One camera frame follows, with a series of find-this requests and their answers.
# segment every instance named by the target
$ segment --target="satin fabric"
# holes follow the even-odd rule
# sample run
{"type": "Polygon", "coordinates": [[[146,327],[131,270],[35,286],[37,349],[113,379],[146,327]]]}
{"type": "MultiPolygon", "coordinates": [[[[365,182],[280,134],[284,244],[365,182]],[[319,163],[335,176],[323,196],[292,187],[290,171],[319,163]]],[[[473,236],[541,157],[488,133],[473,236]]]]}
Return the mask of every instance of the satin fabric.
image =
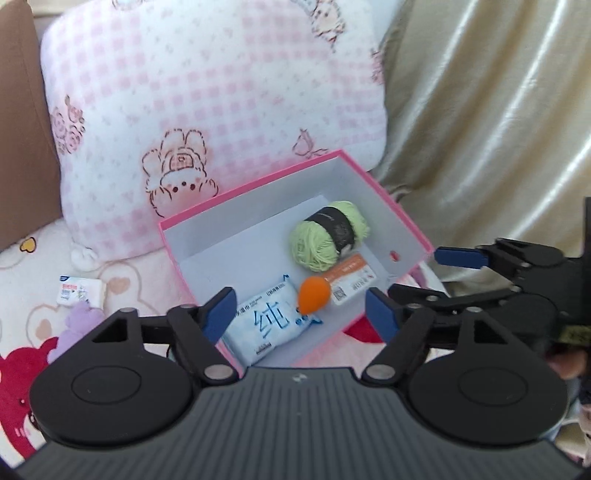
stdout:
{"type": "MultiPolygon", "coordinates": [[[[590,20],[587,0],[404,3],[384,45],[388,146],[373,174],[433,244],[505,237],[580,255],[590,20]]],[[[434,267],[456,294],[502,284],[434,267]]]]}

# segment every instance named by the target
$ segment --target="brown sofa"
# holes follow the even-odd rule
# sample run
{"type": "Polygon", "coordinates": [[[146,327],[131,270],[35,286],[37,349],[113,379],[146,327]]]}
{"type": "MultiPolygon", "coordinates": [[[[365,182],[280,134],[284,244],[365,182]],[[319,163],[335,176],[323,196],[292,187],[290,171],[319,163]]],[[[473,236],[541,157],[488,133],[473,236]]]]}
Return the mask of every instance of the brown sofa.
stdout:
{"type": "Polygon", "coordinates": [[[0,9],[0,251],[61,216],[60,167],[25,0],[0,9]]]}

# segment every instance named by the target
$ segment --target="pink checkered pillow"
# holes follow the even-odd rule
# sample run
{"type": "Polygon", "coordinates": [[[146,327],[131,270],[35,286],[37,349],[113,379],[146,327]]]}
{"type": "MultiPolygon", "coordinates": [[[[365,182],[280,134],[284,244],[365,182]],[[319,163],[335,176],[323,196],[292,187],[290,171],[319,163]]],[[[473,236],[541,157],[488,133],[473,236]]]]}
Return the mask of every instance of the pink checkered pillow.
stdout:
{"type": "Polygon", "coordinates": [[[159,248],[160,219],[264,174],[384,150],[365,0],[93,0],[41,63],[79,268],[159,248]]]}

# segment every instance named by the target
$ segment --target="open box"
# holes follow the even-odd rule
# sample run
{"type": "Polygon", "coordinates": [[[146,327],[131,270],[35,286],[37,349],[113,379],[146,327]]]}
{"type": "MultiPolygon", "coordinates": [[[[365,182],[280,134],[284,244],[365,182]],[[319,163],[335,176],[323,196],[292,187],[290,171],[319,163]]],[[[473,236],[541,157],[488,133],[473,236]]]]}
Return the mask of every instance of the open box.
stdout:
{"type": "MultiPolygon", "coordinates": [[[[371,231],[358,251],[386,291],[429,256],[433,247],[386,191],[345,152],[336,151],[218,195],[161,222],[164,243],[196,302],[233,287],[241,303],[288,274],[296,287],[314,273],[292,259],[295,225],[330,202],[353,202],[371,231]]],[[[307,329],[260,362],[288,367],[363,316],[365,296],[318,315],[307,329]]],[[[229,351],[219,345],[228,356],[229,351]]]]}

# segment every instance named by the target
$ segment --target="blue tissue package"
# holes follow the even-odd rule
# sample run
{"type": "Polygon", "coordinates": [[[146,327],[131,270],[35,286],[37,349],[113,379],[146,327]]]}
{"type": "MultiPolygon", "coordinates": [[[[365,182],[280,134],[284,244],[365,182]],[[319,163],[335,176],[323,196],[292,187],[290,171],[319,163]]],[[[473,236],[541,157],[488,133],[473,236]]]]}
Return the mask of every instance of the blue tissue package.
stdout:
{"type": "Polygon", "coordinates": [[[222,340],[232,355],[249,367],[313,323],[322,321],[316,315],[300,314],[297,290],[289,275],[284,275],[282,282],[238,305],[222,340]]]}

